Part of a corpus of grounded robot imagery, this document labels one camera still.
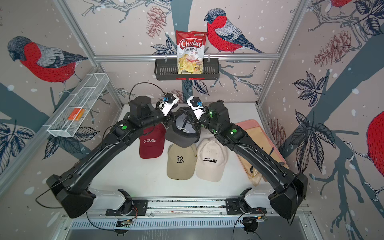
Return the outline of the Chuba cassava chips bag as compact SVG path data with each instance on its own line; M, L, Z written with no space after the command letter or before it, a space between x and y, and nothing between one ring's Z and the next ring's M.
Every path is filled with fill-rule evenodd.
M178 74L202 74L206 32L176 31Z

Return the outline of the black wall basket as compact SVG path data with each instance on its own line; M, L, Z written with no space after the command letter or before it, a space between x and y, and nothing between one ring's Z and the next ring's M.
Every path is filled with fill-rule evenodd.
M155 75L159 81L217 80L220 75L218 59L157 59Z

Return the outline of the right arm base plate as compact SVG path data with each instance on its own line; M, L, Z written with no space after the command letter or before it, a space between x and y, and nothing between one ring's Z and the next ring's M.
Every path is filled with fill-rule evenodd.
M243 199L226 199L225 202L225 208L228 215L265 215L267 213L266 208L253 208Z

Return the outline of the orange box in basket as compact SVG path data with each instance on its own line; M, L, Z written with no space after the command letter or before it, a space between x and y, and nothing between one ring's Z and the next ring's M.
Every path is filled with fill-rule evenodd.
M75 108L68 117L69 121L80 121L85 113L85 109L83 108Z

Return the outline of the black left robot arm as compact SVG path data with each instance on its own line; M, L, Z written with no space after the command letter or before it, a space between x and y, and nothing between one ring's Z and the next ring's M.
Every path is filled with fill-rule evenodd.
M169 124L172 109L179 98L166 94L155 106L151 98L139 96L130 101L130 111L113 125L102 142L86 157L60 176L51 175L47 180L61 208L71 219L85 214L97 196L89 190L93 178L120 152L144 135L144 131L158 124Z

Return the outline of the red baseball cap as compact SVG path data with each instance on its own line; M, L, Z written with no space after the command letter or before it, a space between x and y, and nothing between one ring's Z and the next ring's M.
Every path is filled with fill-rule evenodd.
M166 128L162 123L149 127L140 137L139 154L142 159L155 159L162 155L165 145Z

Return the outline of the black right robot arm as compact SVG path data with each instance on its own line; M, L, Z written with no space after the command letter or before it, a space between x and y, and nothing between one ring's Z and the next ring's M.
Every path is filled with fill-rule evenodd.
M287 220L293 220L306 198L308 178L295 174L275 161L270 154L259 147L240 126L231 123L229 111L222 100L204 106L201 101L192 104L202 110L195 113L198 121L209 130L221 145L243 157L271 184L274 192L268 196L273 210Z

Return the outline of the black baseball cap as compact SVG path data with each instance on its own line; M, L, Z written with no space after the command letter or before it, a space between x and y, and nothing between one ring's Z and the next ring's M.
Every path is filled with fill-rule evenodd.
M175 113L175 120L168 127L165 139L181 148L187 148L200 140L201 130L192 124L192 113L188 107L180 107Z

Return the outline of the cream Colorado baseball cap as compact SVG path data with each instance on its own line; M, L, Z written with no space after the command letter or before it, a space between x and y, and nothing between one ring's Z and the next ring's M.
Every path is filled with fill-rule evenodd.
M215 138L204 139L197 148L196 175L210 182L222 179L228 162L228 150Z

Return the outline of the khaki baseball cap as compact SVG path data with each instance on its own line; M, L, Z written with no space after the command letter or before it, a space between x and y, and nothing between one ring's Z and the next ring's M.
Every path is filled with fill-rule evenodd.
M176 144L168 149L167 176L173 180L189 180L195 173L197 147L182 148Z

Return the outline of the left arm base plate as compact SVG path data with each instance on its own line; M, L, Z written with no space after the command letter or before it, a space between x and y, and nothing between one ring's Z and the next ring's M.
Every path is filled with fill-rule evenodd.
M107 217L145 216L148 208L148 200L125 200L117 210L107 209Z

